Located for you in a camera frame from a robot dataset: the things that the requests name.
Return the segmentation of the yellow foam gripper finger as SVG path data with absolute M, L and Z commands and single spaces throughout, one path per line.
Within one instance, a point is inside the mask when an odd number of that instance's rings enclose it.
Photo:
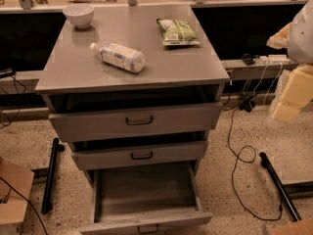
M 293 71 L 283 70 L 270 106 L 270 117 L 289 122 L 312 100 L 313 66 L 299 64 Z
M 288 47 L 291 23 L 286 24 L 277 33 L 270 36 L 266 45 L 274 49 L 283 49 Z

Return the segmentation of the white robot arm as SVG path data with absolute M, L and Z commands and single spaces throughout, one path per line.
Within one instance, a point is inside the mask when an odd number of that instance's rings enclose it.
M 309 0 L 291 23 L 272 35 L 267 46 L 286 48 L 291 60 L 298 63 L 282 93 L 276 97 L 271 117 L 288 122 L 313 100 L 313 0 Z

